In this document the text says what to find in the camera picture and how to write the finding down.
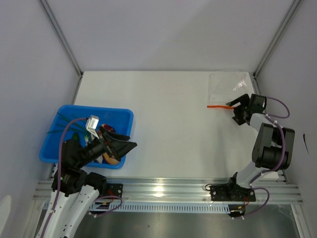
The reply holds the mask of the blue plastic bin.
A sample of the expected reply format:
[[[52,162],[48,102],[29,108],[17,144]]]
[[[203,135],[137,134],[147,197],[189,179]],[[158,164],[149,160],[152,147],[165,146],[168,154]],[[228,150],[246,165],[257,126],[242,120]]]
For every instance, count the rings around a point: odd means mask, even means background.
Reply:
[[[116,109],[116,108],[102,108],[102,107],[89,107],[89,106],[77,106],[77,105],[64,105],[57,113],[71,116],[75,115],[76,118],[89,118],[91,115],[99,118],[98,127],[102,124],[108,124],[115,130],[116,133],[130,136],[133,124],[134,115],[129,109]],[[47,134],[43,145],[41,147],[39,158],[45,163],[58,162],[59,142],[61,135],[49,135]],[[125,163],[126,156],[124,156],[117,165],[107,164],[104,160],[102,163],[91,162],[88,167],[97,167],[103,169],[120,169]]]

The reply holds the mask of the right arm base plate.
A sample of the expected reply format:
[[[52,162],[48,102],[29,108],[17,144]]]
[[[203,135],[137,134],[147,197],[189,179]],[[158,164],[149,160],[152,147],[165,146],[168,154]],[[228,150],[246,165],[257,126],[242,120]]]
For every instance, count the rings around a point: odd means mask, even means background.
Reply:
[[[206,184],[205,190],[211,195],[212,201],[222,202],[255,202],[254,190],[239,185],[229,184]]]

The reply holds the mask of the clear zip bag orange zipper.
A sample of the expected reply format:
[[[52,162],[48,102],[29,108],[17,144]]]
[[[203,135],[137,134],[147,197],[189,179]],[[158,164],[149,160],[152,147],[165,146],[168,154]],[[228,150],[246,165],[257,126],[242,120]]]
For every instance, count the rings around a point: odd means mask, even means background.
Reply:
[[[250,93],[250,84],[244,72],[216,71],[209,75],[207,105],[225,105]]]

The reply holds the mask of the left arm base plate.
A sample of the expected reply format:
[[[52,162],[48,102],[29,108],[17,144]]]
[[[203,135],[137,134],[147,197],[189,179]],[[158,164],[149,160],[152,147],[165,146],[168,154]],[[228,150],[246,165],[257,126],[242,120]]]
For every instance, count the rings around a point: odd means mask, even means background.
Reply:
[[[123,184],[121,183],[108,183],[106,187],[105,196],[118,196],[122,197]]]

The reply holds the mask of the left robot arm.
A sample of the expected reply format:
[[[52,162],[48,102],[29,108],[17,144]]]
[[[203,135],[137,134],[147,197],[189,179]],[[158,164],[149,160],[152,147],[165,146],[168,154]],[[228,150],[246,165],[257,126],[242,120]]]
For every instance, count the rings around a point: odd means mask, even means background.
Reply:
[[[49,206],[36,236],[72,238],[95,201],[118,200],[122,204],[122,194],[111,188],[105,176],[82,168],[104,154],[119,161],[136,146],[129,136],[112,132],[101,133],[85,147],[75,137],[62,140]]]

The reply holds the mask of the green toy scallion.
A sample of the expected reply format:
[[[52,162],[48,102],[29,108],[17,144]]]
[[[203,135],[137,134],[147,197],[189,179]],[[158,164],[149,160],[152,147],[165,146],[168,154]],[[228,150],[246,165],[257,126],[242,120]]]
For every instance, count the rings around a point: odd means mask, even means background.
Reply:
[[[56,121],[52,124],[51,129],[48,130],[47,134],[49,135],[61,135],[68,125],[73,119],[76,119],[75,115],[66,116],[62,113],[57,113]],[[79,120],[71,124],[71,126],[67,129],[64,140],[71,139],[73,133],[77,132],[79,134],[80,141],[84,144],[91,140],[91,136],[85,128],[85,120]]]

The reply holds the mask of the aluminium mounting rail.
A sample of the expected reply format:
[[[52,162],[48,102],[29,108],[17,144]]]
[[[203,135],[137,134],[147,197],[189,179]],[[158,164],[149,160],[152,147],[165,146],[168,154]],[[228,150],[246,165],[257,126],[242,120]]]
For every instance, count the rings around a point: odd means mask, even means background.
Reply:
[[[204,203],[211,201],[207,188],[209,183],[226,183],[220,179],[177,178],[107,178],[108,183],[123,184],[122,198],[125,202],[153,203]],[[302,204],[297,185],[283,181],[260,180],[253,185],[269,191],[268,204]]]

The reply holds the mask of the green toy cucumber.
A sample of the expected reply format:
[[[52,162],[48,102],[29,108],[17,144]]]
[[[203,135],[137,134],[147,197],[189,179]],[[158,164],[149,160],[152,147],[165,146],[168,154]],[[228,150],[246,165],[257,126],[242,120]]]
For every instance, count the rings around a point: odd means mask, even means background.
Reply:
[[[80,141],[79,134],[77,132],[73,133],[71,139],[74,141]]]

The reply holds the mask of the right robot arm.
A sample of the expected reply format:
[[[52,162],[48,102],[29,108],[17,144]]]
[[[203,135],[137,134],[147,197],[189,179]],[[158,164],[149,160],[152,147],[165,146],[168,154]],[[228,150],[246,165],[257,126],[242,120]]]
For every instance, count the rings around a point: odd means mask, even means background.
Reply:
[[[253,183],[260,177],[291,164],[295,130],[282,127],[267,114],[269,97],[244,94],[228,103],[234,107],[232,118],[238,125],[247,124],[256,130],[257,137],[252,150],[252,161],[241,171],[236,172],[225,185],[226,194],[232,200],[248,196],[254,192]]]

